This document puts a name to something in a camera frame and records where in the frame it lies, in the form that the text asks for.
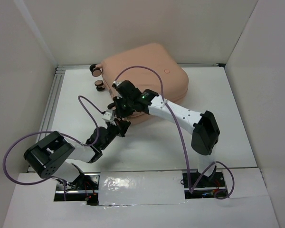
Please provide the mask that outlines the pink suitcase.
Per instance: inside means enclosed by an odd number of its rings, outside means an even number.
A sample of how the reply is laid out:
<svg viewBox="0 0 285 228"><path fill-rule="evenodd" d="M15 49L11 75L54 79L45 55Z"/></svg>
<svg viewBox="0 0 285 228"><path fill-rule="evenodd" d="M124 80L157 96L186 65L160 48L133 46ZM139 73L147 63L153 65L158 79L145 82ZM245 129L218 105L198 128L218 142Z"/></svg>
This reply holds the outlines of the pink suitcase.
<svg viewBox="0 0 285 228"><path fill-rule="evenodd" d="M128 80L141 92L150 89L179 105L189 87L186 72L158 43L108 57L99 64L92 64L90 71L94 77L102 76L103 87L108 89L111 97L117 96L113 82Z"/></svg>

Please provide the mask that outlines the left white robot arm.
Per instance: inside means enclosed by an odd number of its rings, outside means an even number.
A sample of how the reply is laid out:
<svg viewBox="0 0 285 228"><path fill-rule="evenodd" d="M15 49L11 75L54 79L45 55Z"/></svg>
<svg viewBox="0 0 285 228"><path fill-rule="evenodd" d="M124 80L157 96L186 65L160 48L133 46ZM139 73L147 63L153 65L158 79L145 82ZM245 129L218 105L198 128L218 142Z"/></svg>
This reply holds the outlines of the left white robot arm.
<svg viewBox="0 0 285 228"><path fill-rule="evenodd" d="M114 119L114 122L114 124L107 123L107 128L95 129L90 138L87 139L87 144L94 141L96 143L88 147L89 152L82 157L84 162L96 162L103 155L103 150L115 137L124 137L131 125L130 121L125 120ZM71 154L75 154L75 147L67 142L62 134L54 131L27 149L24 153L24 159L40 178L56 177L63 179L71 188L77 190L91 179L85 176L78 166L66 162Z"/></svg>

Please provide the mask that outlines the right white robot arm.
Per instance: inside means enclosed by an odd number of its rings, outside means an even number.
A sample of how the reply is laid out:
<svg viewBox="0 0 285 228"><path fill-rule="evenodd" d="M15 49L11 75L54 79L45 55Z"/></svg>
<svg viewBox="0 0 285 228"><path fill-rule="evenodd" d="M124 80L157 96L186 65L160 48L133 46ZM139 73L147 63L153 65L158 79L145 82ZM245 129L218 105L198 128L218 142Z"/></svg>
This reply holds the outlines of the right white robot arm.
<svg viewBox="0 0 285 228"><path fill-rule="evenodd" d="M141 92L130 81L114 81L112 87L117 96L113 98L115 115L127 118L135 112L157 116L175 123L191 136L191 147L198 154L198 181L209 186L214 181L215 166L205 170L215 161L213 148L218 143L220 130L214 114L210 111L199 113L164 99L155 91Z"/></svg>

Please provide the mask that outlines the white taped cover sheet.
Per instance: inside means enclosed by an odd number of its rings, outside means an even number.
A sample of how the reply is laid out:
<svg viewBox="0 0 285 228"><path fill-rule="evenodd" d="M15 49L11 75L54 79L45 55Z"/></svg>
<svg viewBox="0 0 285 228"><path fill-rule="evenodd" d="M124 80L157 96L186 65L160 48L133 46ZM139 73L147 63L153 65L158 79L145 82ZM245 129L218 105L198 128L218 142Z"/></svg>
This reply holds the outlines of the white taped cover sheet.
<svg viewBox="0 0 285 228"><path fill-rule="evenodd" d="M103 172L98 200L104 206L185 203L182 171Z"/></svg>

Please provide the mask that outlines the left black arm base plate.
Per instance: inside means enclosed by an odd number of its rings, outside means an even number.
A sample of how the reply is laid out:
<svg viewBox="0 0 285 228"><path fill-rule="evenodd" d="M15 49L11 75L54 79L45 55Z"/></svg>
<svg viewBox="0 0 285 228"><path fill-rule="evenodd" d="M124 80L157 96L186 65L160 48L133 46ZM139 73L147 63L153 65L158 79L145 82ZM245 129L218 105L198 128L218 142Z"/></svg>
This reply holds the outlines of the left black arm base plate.
<svg viewBox="0 0 285 228"><path fill-rule="evenodd" d="M57 181L54 202L84 202L89 206L99 205L100 173L86 173L83 182L78 186Z"/></svg>

